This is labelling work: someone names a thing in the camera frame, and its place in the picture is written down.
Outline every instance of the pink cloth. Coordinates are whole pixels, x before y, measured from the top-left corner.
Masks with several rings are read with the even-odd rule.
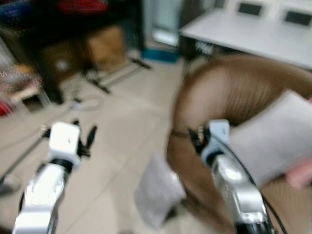
[[[300,188],[310,184],[312,182],[312,156],[289,169],[285,176],[286,181],[293,187]]]

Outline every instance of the white table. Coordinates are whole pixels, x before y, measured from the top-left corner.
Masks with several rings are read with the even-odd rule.
[[[312,29],[224,10],[207,13],[181,35],[312,69]]]

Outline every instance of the red object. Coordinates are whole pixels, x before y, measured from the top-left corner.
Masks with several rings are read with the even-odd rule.
[[[8,106],[5,103],[0,102],[0,116],[5,116],[8,113],[9,113]]]
[[[105,12],[105,0],[60,0],[58,8],[64,13],[92,15]]]
[[[286,172],[286,180],[293,187],[303,187],[312,182],[312,156],[290,168]]]

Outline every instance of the cardboard box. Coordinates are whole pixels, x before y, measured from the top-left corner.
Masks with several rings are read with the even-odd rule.
[[[111,72],[124,65],[125,46],[122,29],[111,26],[92,34],[89,39],[94,63],[101,69]]]

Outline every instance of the blue object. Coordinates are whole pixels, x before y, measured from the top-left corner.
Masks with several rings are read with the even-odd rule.
[[[142,56],[144,59],[151,59],[168,63],[176,63],[179,58],[179,54],[177,52],[164,51],[160,49],[145,49]]]
[[[15,0],[6,4],[0,5],[1,21],[16,26],[20,24],[23,17],[31,14],[32,5],[30,0]]]

